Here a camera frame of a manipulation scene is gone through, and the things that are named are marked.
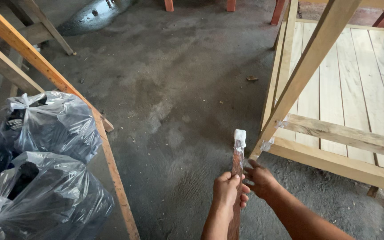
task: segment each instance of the wet floor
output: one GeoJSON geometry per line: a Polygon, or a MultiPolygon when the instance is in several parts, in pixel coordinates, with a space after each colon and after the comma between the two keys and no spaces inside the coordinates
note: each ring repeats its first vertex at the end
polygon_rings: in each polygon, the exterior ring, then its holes
{"type": "Polygon", "coordinates": [[[133,0],[95,0],[57,27],[62,36],[78,36],[111,24],[133,0]]]}

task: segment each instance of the plastic bag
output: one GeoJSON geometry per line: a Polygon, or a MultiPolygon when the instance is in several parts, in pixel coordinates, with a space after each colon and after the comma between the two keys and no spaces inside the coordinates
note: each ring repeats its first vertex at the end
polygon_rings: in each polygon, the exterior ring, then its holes
{"type": "Polygon", "coordinates": [[[19,154],[53,152],[87,164],[102,144],[90,109],[73,94],[10,97],[0,121],[1,134],[19,154]]]}
{"type": "Polygon", "coordinates": [[[0,173],[0,239],[94,239],[114,200],[80,161],[24,152],[0,173]]]}

